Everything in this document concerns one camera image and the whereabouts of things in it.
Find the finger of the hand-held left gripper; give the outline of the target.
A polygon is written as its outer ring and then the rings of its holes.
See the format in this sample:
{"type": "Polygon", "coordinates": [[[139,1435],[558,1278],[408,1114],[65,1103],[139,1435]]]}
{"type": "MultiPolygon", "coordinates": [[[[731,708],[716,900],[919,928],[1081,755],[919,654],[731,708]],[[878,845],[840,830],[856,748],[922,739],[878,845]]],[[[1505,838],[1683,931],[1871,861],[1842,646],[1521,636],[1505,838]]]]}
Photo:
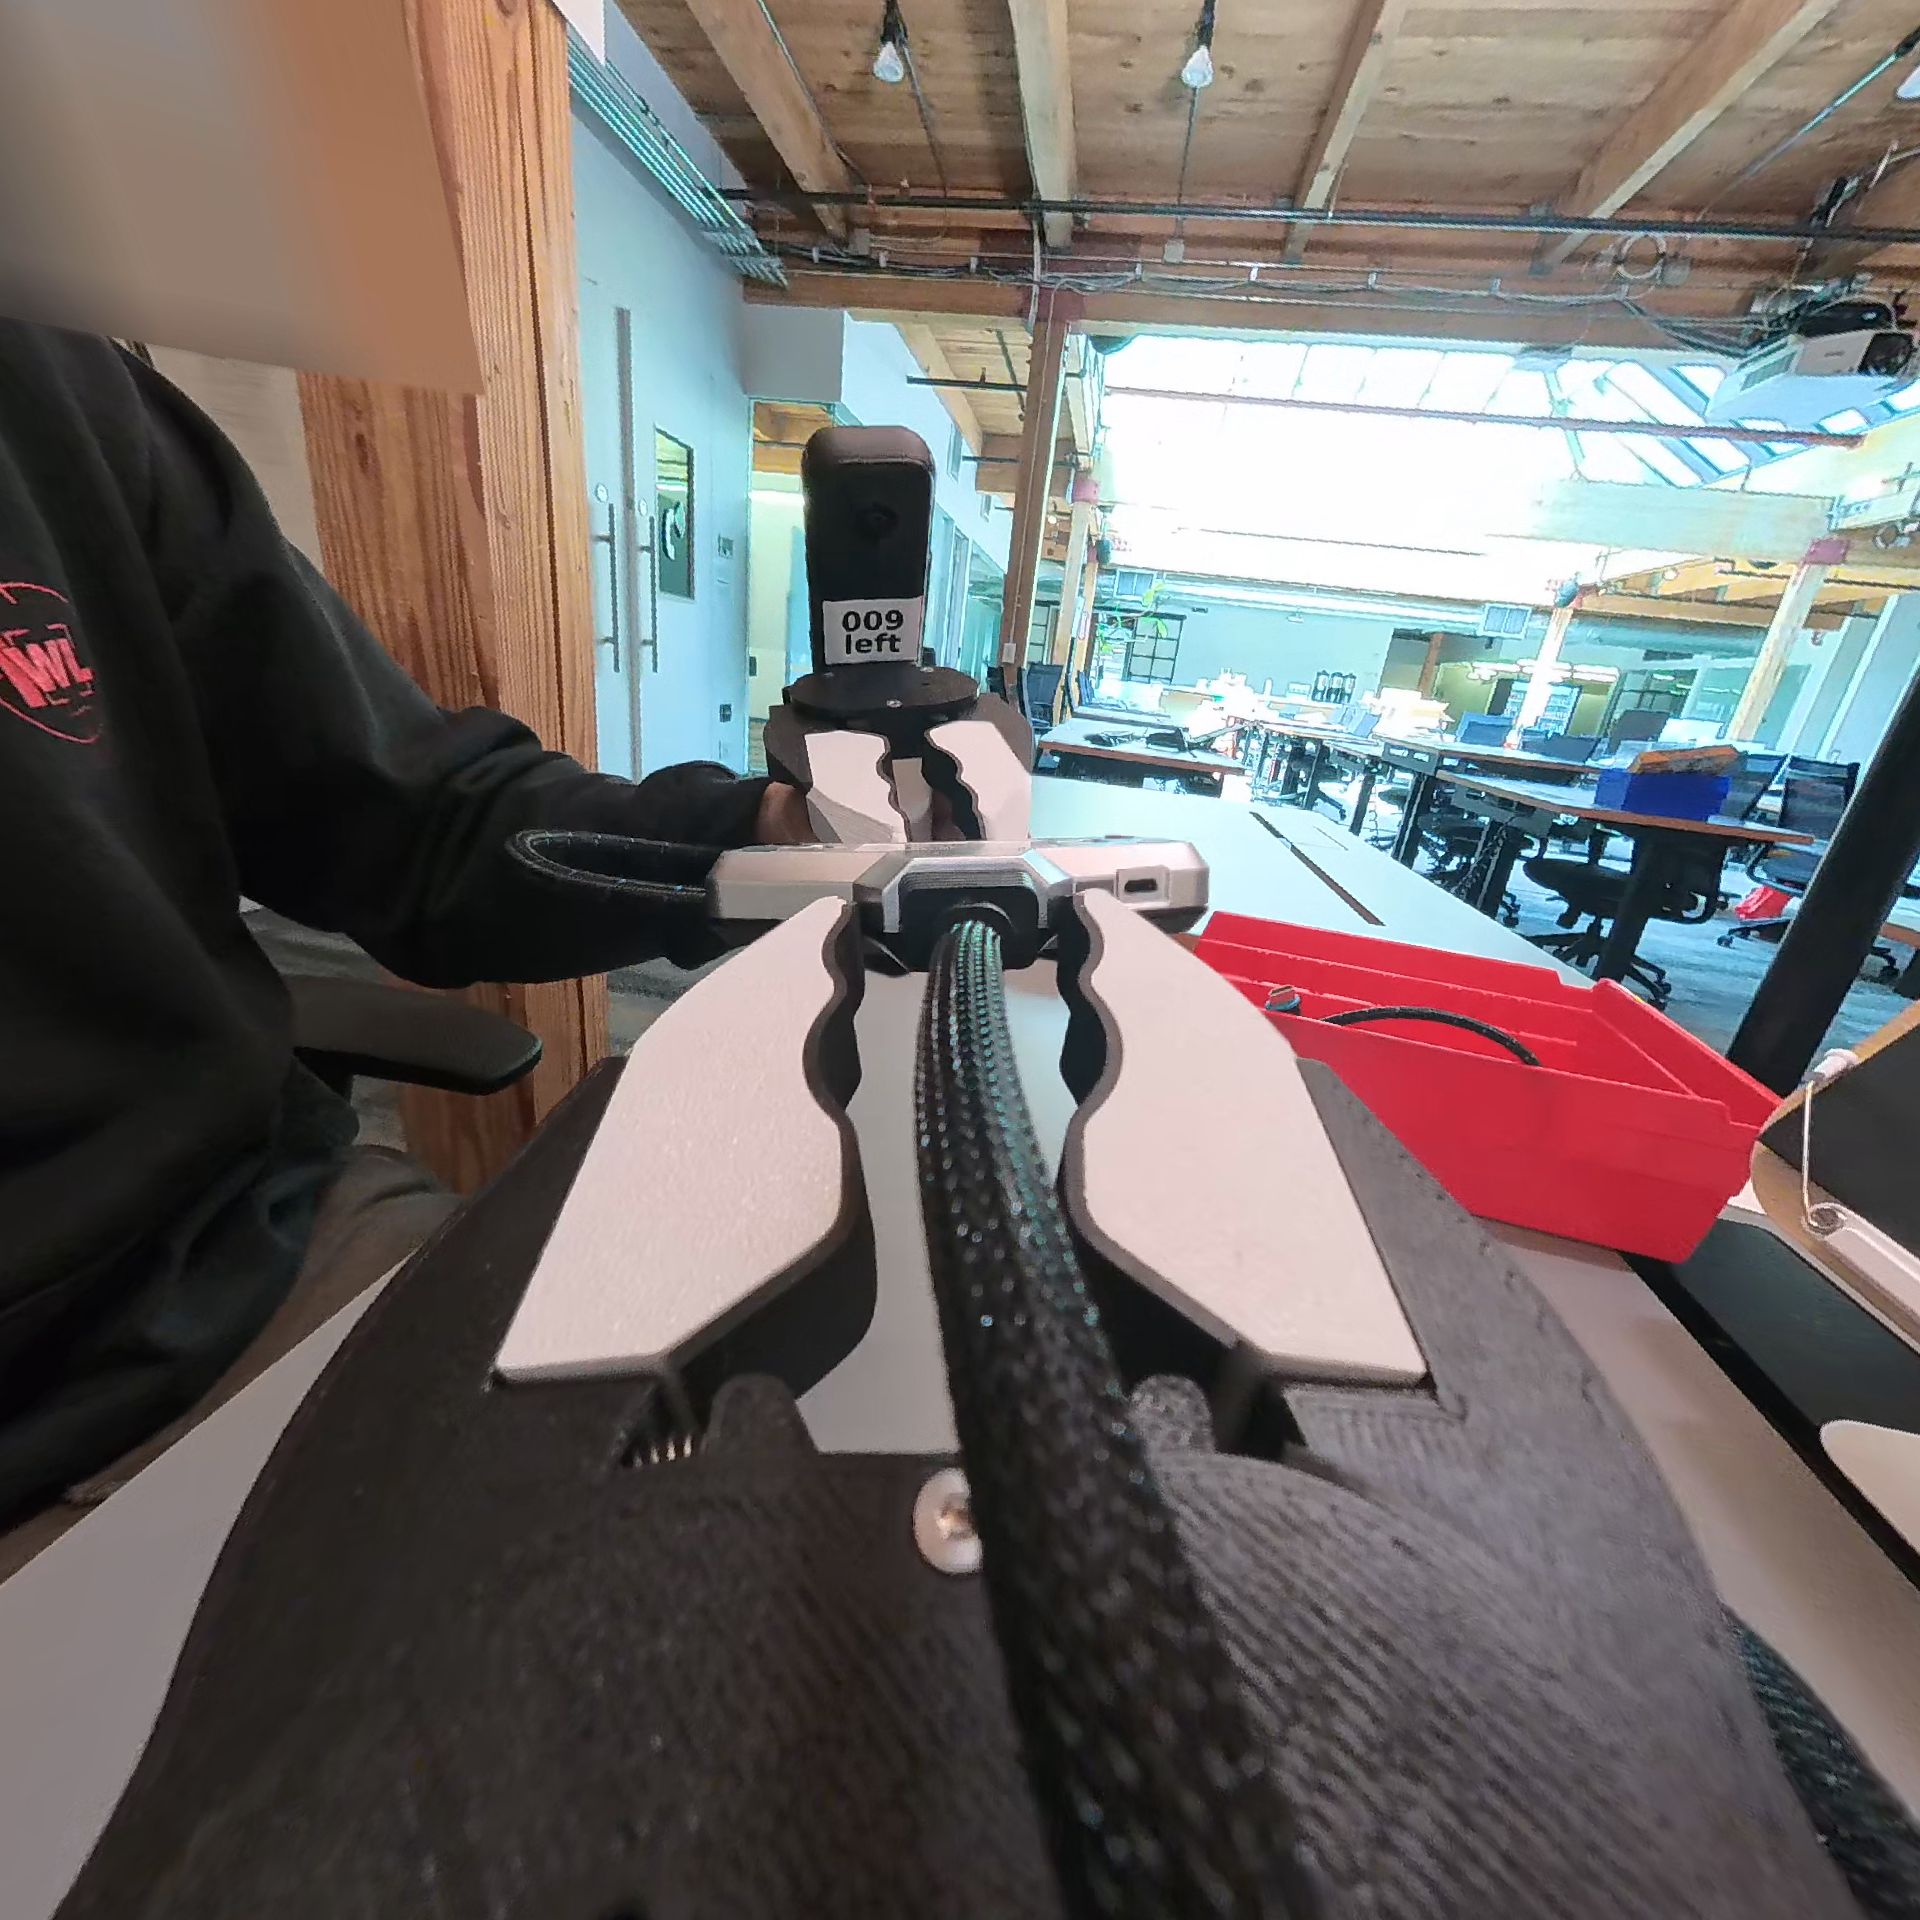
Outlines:
{"type": "Polygon", "coordinates": [[[896,802],[891,751],[868,732],[815,732],[807,750],[807,815],[825,845],[906,845],[908,818],[896,802]]]}
{"type": "Polygon", "coordinates": [[[934,840],[1028,845],[1034,778],[1026,756],[995,725],[930,728],[922,778],[934,840]]]}

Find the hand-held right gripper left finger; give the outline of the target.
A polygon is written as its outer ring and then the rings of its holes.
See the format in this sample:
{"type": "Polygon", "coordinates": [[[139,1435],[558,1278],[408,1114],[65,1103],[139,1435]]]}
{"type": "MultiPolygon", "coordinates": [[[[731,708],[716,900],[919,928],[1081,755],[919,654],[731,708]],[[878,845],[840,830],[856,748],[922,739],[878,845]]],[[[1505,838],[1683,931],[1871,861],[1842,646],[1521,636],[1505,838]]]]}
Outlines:
{"type": "Polygon", "coordinates": [[[849,1103],[857,915],[819,900],[635,1043],[496,1352],[518,1386],[737,1375],[804,1395],[866,1334],[873,1220],[849,1103]]]}

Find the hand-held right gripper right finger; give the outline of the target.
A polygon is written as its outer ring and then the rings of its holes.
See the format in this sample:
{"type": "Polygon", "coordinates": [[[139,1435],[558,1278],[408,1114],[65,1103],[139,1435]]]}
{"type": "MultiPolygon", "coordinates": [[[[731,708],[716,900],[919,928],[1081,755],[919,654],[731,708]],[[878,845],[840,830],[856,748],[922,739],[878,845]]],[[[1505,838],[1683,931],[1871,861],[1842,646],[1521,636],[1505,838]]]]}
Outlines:
{"type": "Polygon", "coordinates": [[[1295,1048],[1110,893],[1062,935],[1062,1159],[1122,1378],[1187,1375],[1219,1420],[1270,1386],[1420,1386],[1427,1357],[1295,1048]]]}

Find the silver usb hub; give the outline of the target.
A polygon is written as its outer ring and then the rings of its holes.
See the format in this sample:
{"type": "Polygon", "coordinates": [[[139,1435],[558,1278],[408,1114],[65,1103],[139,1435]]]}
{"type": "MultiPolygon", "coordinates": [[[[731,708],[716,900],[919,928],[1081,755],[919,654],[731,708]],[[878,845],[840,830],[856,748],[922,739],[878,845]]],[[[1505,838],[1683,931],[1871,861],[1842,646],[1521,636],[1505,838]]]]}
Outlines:
{"type": "Polygon", "coordinates": [[[1209,864],[1187,840],[1076,835],[1040,840],[739,847],[708,876],[712,916],[731,928],[788,920],[817,900],[851,903],[862,938],[900,970],[926,972],[953,924],[1000,933],[1009,970],[1057,944],[1073,900],[1110,893],[1168,931],[1209,907],[1209,864]]]}

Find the white desk with wooden edge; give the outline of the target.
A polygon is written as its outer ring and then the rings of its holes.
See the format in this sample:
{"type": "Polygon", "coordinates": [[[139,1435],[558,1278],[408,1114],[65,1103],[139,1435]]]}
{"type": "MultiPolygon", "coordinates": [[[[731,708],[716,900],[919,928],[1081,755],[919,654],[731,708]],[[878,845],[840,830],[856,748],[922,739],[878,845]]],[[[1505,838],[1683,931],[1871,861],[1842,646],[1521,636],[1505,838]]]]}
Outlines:
{"type": "Polygon", "coordinates": [[[1209,864],[1214,909],[1545,967],[1577,987],[1591,982],[1390,852],[1300,806],[1046,774],[1036,780],[1032,815],[1036,837],[1131,835],[1196,845],[1209,864]]]}

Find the black office chair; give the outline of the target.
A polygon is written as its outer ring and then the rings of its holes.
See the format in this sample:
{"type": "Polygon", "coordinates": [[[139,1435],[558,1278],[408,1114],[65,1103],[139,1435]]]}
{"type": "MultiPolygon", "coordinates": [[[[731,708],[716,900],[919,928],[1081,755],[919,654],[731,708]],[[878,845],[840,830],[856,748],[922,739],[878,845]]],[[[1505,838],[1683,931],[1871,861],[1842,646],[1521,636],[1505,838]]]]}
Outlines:
{"type": "Polygon", "coordinates": [[[242,903],[242,915],[292,999],[296,1056],[345,1096],[359,1077],[487,1096],[543,1062],[544,1046],[526,1027],[386,978],[345,935],[258,903],[242,903]]]}

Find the red plastic bin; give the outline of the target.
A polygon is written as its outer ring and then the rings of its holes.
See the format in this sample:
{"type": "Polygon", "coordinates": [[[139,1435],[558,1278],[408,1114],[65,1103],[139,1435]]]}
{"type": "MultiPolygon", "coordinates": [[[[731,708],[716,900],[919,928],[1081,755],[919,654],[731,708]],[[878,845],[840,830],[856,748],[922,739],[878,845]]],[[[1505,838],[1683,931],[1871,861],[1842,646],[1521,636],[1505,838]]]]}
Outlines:
{"type": "Polygon", "coordinates": [[[1196,952],[1507,1226],[1683,1262],[1782,1107],[1615,980],[1225,911],[1196,952]]]}

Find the person's grey trouser leg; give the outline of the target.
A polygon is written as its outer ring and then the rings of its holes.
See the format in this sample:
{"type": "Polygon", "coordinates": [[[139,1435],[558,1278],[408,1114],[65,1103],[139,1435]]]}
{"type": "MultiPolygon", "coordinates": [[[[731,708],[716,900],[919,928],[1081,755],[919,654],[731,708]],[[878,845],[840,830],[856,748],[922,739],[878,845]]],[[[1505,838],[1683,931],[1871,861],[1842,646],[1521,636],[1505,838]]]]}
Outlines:
{"type": "Polygon", "coordinates": [[[266,1328],[196,1404],[154,1438],[72,1486],[62,1503],[94,1507],[108,1500],[337,1311],[390,1278],[462,1204],[460,1192],[408,1155],[383,1146],[354,1148],[323,1195],[303,1268],[266,1328]]]}

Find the person's black sweatshirt torso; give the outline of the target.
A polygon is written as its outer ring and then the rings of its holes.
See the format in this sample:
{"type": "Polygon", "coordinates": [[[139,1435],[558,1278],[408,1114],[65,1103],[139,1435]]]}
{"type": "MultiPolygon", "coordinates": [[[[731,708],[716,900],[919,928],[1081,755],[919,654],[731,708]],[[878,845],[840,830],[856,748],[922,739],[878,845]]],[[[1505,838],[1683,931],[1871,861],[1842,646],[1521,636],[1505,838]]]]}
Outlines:
{"type": "Polygon", "coordinates": [[[298,1280],[358,1119],[299,1064],[242,900],[339,931],[342,828],[460,710],[114,343],[6,322],[3,546],[12,1571],[298,1280]]]}

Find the white board stand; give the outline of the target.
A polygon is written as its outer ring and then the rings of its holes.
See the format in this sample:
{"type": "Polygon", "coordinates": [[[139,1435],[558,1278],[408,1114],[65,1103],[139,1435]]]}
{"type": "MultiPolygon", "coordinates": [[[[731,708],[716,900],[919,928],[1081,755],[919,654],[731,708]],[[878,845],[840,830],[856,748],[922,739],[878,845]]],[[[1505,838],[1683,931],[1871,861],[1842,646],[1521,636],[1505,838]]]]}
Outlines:
{"type": "Polygon", "coordinates": [[[1817,1256],[1888,1320],[1918,1324],[1918,1256],[1859,1212],[1806,1197],[1802,1226],[1817,1256]]]}

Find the black metal pole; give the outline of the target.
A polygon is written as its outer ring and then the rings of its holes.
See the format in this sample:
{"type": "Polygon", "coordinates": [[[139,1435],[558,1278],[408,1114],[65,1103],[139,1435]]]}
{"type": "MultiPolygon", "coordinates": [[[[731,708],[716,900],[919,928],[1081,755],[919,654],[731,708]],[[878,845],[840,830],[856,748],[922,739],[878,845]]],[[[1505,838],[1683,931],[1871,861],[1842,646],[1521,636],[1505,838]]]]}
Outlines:
{"type": "Polygon", "coordinates": [[[1806,900],[1728,1046],[1728,1061],[1788,1094],[1819,1051],[1862,963],[1918,860],[1918,684],[1888,720],[1806,900]]]}

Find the ceiling projector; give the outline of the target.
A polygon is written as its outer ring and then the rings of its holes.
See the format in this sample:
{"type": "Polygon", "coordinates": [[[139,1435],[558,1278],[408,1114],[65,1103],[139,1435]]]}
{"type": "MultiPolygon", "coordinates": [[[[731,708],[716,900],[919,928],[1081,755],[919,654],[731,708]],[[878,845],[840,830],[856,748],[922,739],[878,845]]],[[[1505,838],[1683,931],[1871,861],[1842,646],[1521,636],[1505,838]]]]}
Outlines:
{"type": "Polygon", "coordinates": [[[1737,356],[1702,415],[1710,424],[1815,427],[1897,392],[1916,373],[1916,355],[1916,326],[1900,299],[1817,299],[1737,356]]]}

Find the glass office wall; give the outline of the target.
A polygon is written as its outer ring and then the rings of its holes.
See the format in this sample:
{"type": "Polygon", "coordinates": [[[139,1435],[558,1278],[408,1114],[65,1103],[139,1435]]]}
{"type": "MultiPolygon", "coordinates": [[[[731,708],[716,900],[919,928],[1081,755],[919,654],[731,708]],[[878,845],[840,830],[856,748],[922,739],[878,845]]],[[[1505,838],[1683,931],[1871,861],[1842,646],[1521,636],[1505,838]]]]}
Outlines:
{"type": "Polygon", "coordinates": [[[844,319],[748,286],[631,150],[572,114],[598,758],[748,760],[752,402],[842,400],[844,319]],[[695,453],[695,597],[657,584],[664,430],[695,453]]]}

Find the thick wooden post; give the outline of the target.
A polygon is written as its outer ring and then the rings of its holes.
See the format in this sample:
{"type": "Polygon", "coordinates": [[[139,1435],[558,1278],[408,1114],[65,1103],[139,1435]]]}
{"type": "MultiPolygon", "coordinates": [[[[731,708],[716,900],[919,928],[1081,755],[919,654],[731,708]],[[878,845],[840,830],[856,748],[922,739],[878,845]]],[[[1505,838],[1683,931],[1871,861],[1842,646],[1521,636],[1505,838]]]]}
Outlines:
{"type": "Polygon", "coordinates": [[[299,375],[324,574],[447,706],[598,764],[570,30],[400,8],[449,188],[478,396],[299,375]]]}

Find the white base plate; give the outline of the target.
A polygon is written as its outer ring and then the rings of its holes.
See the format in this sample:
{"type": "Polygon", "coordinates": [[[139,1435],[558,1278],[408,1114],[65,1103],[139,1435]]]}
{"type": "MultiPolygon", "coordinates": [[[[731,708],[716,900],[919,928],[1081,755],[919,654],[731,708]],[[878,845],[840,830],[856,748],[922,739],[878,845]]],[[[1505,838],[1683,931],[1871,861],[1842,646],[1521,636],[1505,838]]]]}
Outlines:
{"type": "Polygon", "coordinates": [[[1819,1445],[1907,1547],[1918,1551],[1918,1432],[1840,1420],[1819,1428],[1819,1445]]]}

